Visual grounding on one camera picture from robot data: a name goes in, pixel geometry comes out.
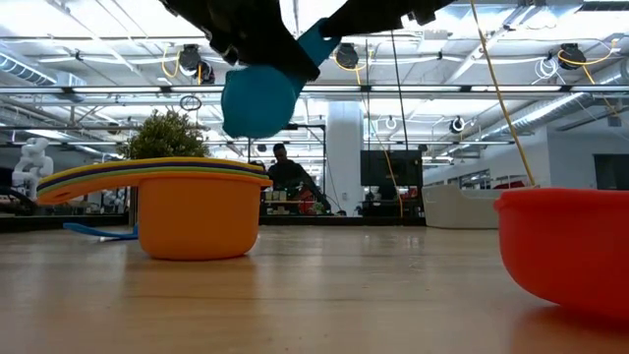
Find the wooden surface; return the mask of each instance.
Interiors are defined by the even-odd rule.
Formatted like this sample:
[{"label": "wooden surface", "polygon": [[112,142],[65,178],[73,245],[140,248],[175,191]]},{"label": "wooden surface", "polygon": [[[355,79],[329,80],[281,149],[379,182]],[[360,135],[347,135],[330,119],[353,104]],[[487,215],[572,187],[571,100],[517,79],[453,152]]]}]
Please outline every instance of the wooden surface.
[{"label": "wooden surface", "polygon": [[493,231],[262,228],[251,255],[0,235],[0,353],[629,353],[521,290]]}]

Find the column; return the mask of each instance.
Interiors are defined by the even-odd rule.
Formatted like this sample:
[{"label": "column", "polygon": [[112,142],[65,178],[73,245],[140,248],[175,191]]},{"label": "column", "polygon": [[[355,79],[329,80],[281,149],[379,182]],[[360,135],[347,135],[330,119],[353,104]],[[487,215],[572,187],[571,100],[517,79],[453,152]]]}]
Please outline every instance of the column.
[{"label": "column", "polygon": [[[349,216],[365,199],[361,186],[363,109],[359,102],[328,102],[325,193]],[[330,202],[332,210],[338,206]]]}]

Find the blue plastic cup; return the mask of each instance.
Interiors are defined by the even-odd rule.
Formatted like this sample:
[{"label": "blue plastic cup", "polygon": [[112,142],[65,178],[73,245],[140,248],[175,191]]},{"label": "blue plastic cup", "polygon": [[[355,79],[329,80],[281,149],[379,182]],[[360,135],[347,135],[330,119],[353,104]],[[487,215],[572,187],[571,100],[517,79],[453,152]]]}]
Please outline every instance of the blue plastic cup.
[{"label": "blue plastic cup", "polygon": [[[319,27],[325,20],[319,20],[298,39],[316,65],[321,65],[341,42],[340,37],[321,37]],[[305,85],[305,80],[287,76],[268,65],[230,71],[221,98],[223,131],[234,139],[276,135],[293,117],[297,98]]]}]

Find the yellow cable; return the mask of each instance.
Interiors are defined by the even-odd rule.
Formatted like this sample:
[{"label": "yellow cable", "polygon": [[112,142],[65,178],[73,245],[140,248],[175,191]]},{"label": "yellow cable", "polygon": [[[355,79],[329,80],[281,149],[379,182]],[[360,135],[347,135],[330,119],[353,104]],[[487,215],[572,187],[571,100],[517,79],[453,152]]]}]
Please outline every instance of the yellow cable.
[{"label": "yellow cable", "polygon": [[531,167],[529,167],[529,161],[527,159],[526,154],[524,153],[524,148],[522,144],[520,144],[520,139],[513,127],[513,122],[511,121],[511,116],[509,115],[509,111],[507,110],[506,105],[504,104],[504,99],[502,98],[502,92],[500,91],[500,85],[498,84],[498,79],[496,78],[495,72],[493,71],[493,65],[491,65],[491,58],[489,57],[489,52],[487,51],[486,39],[483,34],[483,30],[481,29],[481,23],[479,22],[479,14],[476,10],[476,0],[470,0],[470,4],[472,5],[472,13],[474,14],[474,21],[476,22],[476,26],[479,30],[479,37],[481,38],[481,45],[483,46],[483,52],[485,53],[485,58],[487,59],[487,66],[489,67],[489,73],[491,74],[491,80],[493,81],[493,85],[495,86],[495,92],[498,96],[498,101],[500,102],[500,108],[502,108],[502,113],[504,114],[504,119],[507,121],[507,125],[509,126],[509,131],[511,132],[511,136],[515,141],[516,146],[518,147],[518,151],[520,152],[520,157],[522,158],[522,163],[524,164],[524,168],[527,171],[527,176],[529,177],[529,182],[532,186],[535,186],[535,178],[533,177],[533,173],[531,172]]},{"label": "yellow cable", "polygon": [[[372,126],[372,129],[375,131],[375,127],[373,126],[373,122],[371,119],[370,119],[370,124]],[[386,164],[389,166],[389,173],[391,174],[391,181],[393,181],[393,186],[395,187],[395,193],[397,193],[397,201],[400,204],[400,217],[404,218],[404,202],[402,202],[402,196],[400,195],[400,190],[397,188],[397,183],[395,181],[395,175],[393,174],[393,167],[391,166],[391,159],[389,158],[389,153],[386,151],[386,147],[384,147],[384,144],[380,141],[380,137],[377,134],[375,135],[375,138],[377,139],[377,142],[380,144],[380,147],[382,148],[382,152],[384,152],[384,158],[386,158]]]},{"label": "yellow cable", "polygon": [[168,54],[168,47],[164,47],[164,55],[162,56],[162,60],[161,60],[161,71],[164,72],[164,75],[166,75],[169,78],[174,78],[177,76],[177,74],[179,73],[179,57],[181,55],[181,49],[177,52],[177,60],[175,62],[175,73],[174,74],[170,74],[168,72],[168,70],[166,70],[166,54]]},{"label": "yellow cable", "polygon": [[[586,72],[586,76],[588,77],[588,79],[590,79],[590,83],[592,83],[592,85],[596,85],[597,82],[594,81],[594,78],[592,77],[592,74],[590,74],[590,70],[588,70],[587,66],[585,65],[583,66],[583,71]],[[607,105],[607,108],[611,110],[611,114],[613,114],[616,118],[620,119],[625,124],[628,124],[624,119],[620,117],[620,114],[618,114],[618,111],[616,111],[616,109],[611,105],[611,103],[607,100],[607,98],[603,97],[602,100]]]},{"label": "yellow cable", "polygon": [[[365,69],[367,65],[364,65],[362,68],[359,68],[359,69],[345,69],[342,66],[340,66],[338,62],[336,62],[336,65],[338,65],[339,68],[343,70],[356,72],[356,81],[358,82],[359,86],[361,85],[360,72],[361,70]],[[372,126],[372,129],[375,131],[375,127],[373,126],[373,122],[371,119],[370,119],[370,125]],[[393,167],[391,165],[391,158],[389,157],[389,153],[386,151],[386,147],[384,147],[384,144],[380,141],[380,137],[376,134],[375,138],[377,139],[377,142],[380,144],[380,147],[382,148],[382,152],[384,152],[384,158],[386,158],[386,164],[389,167],[389,173],[391,174],[391,181],[393,181],[393,186],[395,187],[395,193],[397,194],[397,200],[398,200],[398,203],[400,204],[400,217],[404,218],[404,202],[402,202],[402,196],[400,195],[400,190],[397,188],[397,182],[395,181],[395,175],[393,174]]]},{"label": "yellow cable", "polygon": [[563,53],[563,52],[564,52],[564,50],[563,50],[563,49],[559,50],[559,52],[557,53],[557,57],[558,57],[558,58],[559,58],[559,60],[561,60],[562,62],[566,62],[566,63],[568,63],[568,64],[572,64],[572,65],[578,65],[578,66],[582,66],[582,67],[586,67],[586,66],[588,66],[588,65],[595,65],[595,64],[598,64],[598,63],[602,63],[603,61],[605,61],[605,60],[609,59],[609,57],[610,57],[610,56],[611,56],[611,54],[613,53],[613,48],[616,46],[616,42],[617,42],[617,40],[616,40],[616,39],[615,39],[615,40],[613,40],[613,41],[611,42],[611,49],[609,50],[609,53],[607,53],[607,55],[605,55],[605,56],[604,56],[604,57],[602,57],[601,59],[597,59],[597,60],[595,60],[595,61],[591,61],[591,62],[575,62],[575,61],[572,61],[572,60],[568,60],[568,59],[566,59],[566,58],[564,58],[564,57],[562,57],[562,56],[561,56],[561,53]]},{"label": "yellow cable", "polygon": [[345,71],[355,71],[355,72],[359,72],[359,71],[361,71],[361,70],[363,70],[363,69],[367,68],[367,64],[365,64],[365,65],[363,65],[363,66],[362,66],[362,67],[360,67],[360,68],[347,69],[347,68],[343,67],[341,64],[339,64],[338,60],[336,60],[336,55],[335,55],[333,58],[334,58],[334,63],[336,63],[336,65],[337,65],[339,68],[341,68],[341,69],[343,69],[343,70],[345,70]]}]

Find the red bowl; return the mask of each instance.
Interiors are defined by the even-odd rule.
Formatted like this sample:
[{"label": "red bowl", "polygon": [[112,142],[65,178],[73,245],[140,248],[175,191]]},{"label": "red bowl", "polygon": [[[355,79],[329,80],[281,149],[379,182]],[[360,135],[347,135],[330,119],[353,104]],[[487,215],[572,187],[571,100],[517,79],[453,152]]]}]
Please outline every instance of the red bowl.
[{"label": "red bowl", "polygon": [[500,253],[524,289],[566,308],[629,320],[629,192],[502,194]]}]

